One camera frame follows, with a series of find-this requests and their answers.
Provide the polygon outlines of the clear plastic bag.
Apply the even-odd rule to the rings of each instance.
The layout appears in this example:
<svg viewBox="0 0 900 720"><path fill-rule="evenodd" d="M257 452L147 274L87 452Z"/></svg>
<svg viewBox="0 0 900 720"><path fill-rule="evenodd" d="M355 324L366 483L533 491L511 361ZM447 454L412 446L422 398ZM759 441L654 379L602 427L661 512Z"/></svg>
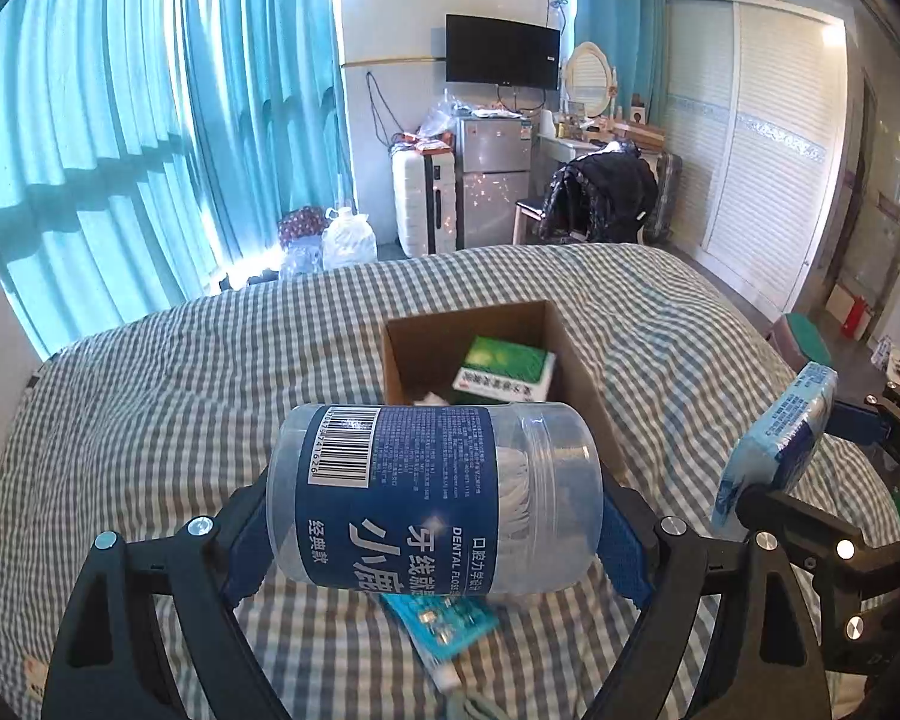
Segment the clear plastic bag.
<svg viewBox="0 0 900 720"><path fill-rule="evenodd" d="M284 247L284 258L279 270L281 280L318 275L323 271L322 236L304 236L292 239Z"/></svg>

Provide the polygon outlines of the blue blister pill pack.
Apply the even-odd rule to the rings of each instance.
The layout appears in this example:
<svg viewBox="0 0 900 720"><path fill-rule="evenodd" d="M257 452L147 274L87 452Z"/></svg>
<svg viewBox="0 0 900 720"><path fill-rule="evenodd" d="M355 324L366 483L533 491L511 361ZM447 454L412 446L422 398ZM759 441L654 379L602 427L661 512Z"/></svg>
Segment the blue blister pill pack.
<svg viewBox="0 0 900 720"><path fill-rule="evenodd" d="M384 593L380 600L400 621L422 666L442 694L463 686L453 660L499 624L497 614L479 598Z"/></svg>

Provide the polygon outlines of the blue tissue pack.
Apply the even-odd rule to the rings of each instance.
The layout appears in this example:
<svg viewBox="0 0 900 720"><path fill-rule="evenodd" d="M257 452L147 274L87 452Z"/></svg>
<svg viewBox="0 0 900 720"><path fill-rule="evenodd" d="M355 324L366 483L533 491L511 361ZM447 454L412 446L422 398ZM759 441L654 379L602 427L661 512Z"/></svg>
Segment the blue tissue pack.
<svg viewBox="0 0 900 720"><path fill-rule="evenodd" d="M788 493L802 477L831 416L839 374L809 362L785 392L736 442L713 501L712 530L723 539L743 541L746 528L736 513L752 486Z"/></svg>

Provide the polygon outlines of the silver mini fridge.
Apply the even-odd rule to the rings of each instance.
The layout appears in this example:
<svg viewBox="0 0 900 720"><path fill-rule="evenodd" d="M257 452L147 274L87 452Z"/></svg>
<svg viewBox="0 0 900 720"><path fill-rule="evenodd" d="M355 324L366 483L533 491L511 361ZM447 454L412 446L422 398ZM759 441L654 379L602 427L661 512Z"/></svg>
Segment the silver mini fridge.
<svg viewBox="0 0 900 720"><path fill-rule="evenodd" d="M507 244L515 206L530 197L532 122L521 117L458 117L457 241L460 249Z"/></svg>

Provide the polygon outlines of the turquoise corner curtain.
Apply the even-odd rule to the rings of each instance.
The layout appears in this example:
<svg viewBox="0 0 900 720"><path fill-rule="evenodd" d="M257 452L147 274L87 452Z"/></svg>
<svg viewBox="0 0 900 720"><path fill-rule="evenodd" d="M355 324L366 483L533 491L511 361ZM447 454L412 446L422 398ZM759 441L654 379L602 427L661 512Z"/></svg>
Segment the turquoise corner curtain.
<svg viewBox="0 0 900 720"><path fill-rule="evenodd" d="M634 94L647 119L660 124L665 102L667 0L577 0L575 37L596 44L616 68L617 102L629 109Z"/></svg>

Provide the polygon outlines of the black wall television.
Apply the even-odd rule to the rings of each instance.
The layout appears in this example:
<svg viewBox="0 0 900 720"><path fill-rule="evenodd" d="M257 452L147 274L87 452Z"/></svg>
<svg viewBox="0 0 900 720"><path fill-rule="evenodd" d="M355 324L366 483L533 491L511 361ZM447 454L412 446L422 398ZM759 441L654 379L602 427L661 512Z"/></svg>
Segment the black wall television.
<svg viewBox="0 0 900 720"><path fill-rule="evenodd" d="M445 80L554 91L560 32L484 16L445 16Z"/></svg>

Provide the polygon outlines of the oval white vanity mirror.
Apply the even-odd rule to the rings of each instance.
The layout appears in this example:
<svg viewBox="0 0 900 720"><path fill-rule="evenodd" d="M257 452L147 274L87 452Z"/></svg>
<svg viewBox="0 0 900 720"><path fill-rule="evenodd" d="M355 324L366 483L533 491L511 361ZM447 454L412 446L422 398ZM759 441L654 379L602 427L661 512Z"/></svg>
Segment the oval white vanity mirror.
<svg viewBox="0 0 900 720"><path fill-rule="evenodd" d="M572 52L562 73L564 107L571 115L596 119L616 103L616 68L592 41L583 41Z"/></svg>

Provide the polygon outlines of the white suitcase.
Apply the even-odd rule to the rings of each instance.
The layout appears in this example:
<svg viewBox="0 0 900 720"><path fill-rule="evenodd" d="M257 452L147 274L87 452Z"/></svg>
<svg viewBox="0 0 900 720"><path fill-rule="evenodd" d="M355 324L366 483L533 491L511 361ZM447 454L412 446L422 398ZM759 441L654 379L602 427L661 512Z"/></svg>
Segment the white suitcase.
<svg viewBox="0 0 900 720"><path fill-rule="evenodd" d="M398 241L406 257L458 249L455 156L447 148L391 151Z"/></svg>

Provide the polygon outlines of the clear dental floss jar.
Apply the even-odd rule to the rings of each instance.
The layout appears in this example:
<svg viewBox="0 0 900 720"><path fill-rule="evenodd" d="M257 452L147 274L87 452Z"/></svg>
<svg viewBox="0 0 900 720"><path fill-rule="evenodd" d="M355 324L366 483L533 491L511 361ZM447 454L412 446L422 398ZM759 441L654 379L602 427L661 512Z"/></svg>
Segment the clear dental floss jar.
<svg viewBox="0 0 900 720"><path fill-rule="evenodd" d="M266 473L274 561L327 589L555 592L601 523L595 441L564 403L297 406Z"/></svg>

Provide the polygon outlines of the turquoise window curtain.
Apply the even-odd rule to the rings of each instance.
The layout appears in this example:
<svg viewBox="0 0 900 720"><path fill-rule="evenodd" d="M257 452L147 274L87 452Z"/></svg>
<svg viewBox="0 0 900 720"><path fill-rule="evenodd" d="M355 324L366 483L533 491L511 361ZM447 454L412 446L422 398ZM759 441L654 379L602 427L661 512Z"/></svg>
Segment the turquoise window curtain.
<svg viewBox="0 0 900 720"><path fill-rule="evenodd" d="M41 355L201 298L351 190L333 0L9 0L0 281Z"/></svg>

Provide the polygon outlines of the white plastic bag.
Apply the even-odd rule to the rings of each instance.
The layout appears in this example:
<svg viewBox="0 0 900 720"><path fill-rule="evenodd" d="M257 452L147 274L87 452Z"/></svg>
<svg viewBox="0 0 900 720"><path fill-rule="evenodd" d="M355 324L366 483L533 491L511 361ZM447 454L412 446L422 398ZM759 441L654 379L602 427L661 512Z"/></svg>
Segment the white plastic bag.
<svg viewBox="0 0 900 720"><path fill-rule="evenodd" d="M331 208L322 236L323 268L340 270L346 266L364 265L377 260L377 238L364 213L354 213L351 206Z"/></svg>

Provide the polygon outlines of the red patterned bag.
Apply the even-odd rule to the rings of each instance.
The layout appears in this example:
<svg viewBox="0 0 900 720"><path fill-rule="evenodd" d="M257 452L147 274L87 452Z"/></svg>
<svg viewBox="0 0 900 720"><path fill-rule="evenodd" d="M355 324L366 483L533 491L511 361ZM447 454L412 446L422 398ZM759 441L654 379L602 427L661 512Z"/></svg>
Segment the red patterned bag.
<svg viewBox="0 0 900 720"><path fill-rule="evenodd" d="M319 206L302 206L287 213L278 223L278 241L287 249L295 241L321 236L328 224L326 211Z"/></svg>

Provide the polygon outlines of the grey checkered bed cover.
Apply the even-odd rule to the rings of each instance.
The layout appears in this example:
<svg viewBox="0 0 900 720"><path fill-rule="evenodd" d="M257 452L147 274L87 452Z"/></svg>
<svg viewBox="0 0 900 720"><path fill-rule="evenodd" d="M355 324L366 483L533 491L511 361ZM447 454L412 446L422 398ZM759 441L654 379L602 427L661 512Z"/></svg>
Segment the grey checkered bed cover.
<svg viewBox="0 0 900 720"><path fill-rule="evenodd" d="M600 392L628 481L694 530L733 445L792 369L681 260L640 245L489 247L200 299L86 338L23 389L0 461L0 694L40 717L45 667L92 539L175 533L269 460L295 405L377 403L386 320L549 301ZM582 717L634 625L600 564L532 596L458 660L512 718ZM294 718L437 718L375 596L271 571L237 619Z"/></svg>

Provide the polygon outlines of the white sock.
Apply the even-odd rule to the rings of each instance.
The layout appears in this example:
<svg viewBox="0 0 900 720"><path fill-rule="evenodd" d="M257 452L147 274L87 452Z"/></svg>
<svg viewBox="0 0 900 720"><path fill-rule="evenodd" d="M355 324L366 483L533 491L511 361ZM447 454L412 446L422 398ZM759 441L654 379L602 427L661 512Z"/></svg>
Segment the white sock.
<svg viewBox="0 0 900 720"><path fill-rule="evenodd" d="M450 406L455 403L455 397L447 392L425 392L414 395L411 403L414 406Z"/></svg>

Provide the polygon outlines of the green white medicine box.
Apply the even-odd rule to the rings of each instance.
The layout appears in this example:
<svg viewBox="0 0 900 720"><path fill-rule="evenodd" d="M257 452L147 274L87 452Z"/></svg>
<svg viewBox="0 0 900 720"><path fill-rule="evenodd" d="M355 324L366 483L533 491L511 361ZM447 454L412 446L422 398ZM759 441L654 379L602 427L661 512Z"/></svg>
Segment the green white medicine box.
<svg viewBox="0 0 900 720"><path fill-rule="evenodd" d="M513 341L476 337L453 379L455 394L494 403L546 401L556 355Z"/></svg>

